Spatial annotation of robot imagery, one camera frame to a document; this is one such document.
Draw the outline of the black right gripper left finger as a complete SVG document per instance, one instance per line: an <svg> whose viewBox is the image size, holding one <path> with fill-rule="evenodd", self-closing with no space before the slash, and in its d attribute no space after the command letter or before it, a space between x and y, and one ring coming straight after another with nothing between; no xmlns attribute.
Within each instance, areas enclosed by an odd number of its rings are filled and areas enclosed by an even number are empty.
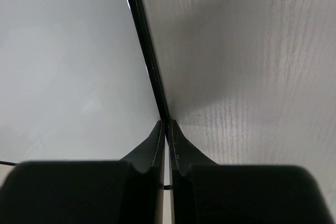
<svg viewBox="0 0 336 224"><path fill-rule="evenodd" d="M1 223L161 223L165 123L118 161L24 162L1 187Z"/></svg>

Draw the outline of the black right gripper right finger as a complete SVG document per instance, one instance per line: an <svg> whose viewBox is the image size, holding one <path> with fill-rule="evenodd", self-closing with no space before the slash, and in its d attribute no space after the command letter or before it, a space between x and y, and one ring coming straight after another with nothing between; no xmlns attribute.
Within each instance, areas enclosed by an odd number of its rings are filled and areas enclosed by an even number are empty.
<svg viewBox="0 0 336 224"><path fill-rule="evenodd" d="M169 122L173 223L333 223L316 180L293 165L220 165Z"/></svg>

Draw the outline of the white whiteboard black frame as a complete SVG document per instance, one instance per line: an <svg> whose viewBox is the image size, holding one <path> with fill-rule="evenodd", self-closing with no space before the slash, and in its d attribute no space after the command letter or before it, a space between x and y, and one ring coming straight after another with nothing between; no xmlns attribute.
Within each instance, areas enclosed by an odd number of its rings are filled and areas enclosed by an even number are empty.
<svg viewBox="0 0 336 224"><path fill-rule="evenodd" d="M159 112L128 0L1 0L1 160L115 160Z"/></svg>

